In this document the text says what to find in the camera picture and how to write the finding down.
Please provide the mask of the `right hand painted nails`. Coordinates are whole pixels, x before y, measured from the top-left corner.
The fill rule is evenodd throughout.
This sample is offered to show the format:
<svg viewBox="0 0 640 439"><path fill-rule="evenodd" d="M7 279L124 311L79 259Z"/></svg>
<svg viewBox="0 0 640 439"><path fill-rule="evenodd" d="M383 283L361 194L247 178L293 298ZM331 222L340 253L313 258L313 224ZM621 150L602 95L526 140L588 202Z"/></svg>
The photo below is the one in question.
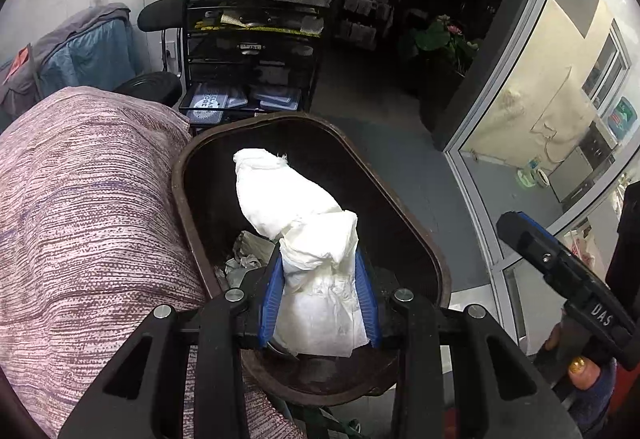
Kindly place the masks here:
<svg viewBox="0 0 640 439"><path fill-rule="evenodd" d="M536 367L551 385L564 376L580 393L604 393L615 386L615 362L590 343L592 335L574 321L553 326L535 358Z"/></svg>

